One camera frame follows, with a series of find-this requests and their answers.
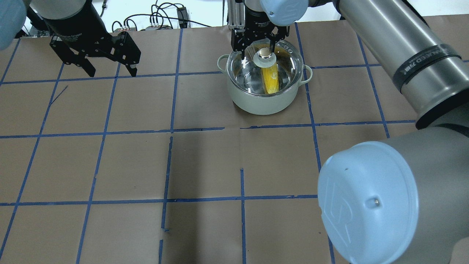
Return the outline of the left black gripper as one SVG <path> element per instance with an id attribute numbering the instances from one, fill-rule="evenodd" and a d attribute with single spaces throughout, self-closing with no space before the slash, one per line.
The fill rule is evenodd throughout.
<path id="1" fill-rule="evenodd" d="M 96 69 L 85 57 L 106 57 L 127 65 L 130 76 L 136 77 L 142 52 L 128 32 L 108 33 L 94 7 L 51 19 L 49 26 L 54 31 L 50 46 L 65 64 L 75 64 L 95 77 Z"/>

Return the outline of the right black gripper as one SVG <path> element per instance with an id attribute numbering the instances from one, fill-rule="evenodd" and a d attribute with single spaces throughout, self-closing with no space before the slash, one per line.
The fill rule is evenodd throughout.
<path id="1" fill-rule="evenodd" d="M 265 12 L 245 8 L 244 30 L 231 29 L 231 48 L 240 52 L 240 68 L 246 65 L 245 50 L 253 42 L 269 40 L 269 47 L 275 53 L 276 43 L 289 36 L 289 26 L 277 26 L 271 22 Z"/>

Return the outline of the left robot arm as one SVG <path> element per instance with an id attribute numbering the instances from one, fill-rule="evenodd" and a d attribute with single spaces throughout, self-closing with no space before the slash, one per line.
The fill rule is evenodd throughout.
<path id="1" fill-rule="evenodd" d="M 112 36 L 91 0 L 2 0 L 1 49 L 6 49 L 28 18 L 38 19 L 52 32 L 50 47 L 66 65 L 81 67 L 90 77 L 95 67 L 89 58 L 103 57 L 137 74 L 141 51 L 131 35 Z"/>

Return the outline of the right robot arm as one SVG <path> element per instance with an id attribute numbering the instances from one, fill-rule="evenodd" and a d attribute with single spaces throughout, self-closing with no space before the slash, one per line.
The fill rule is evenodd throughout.
<path id="1" fill-rule="evenodd" d="M 241 219 L 246 264 L 456 263 L 468 236 L 468 139 L 415 114 L 385 71 L 313 67 L 310 126 L 240 130 Z"/>

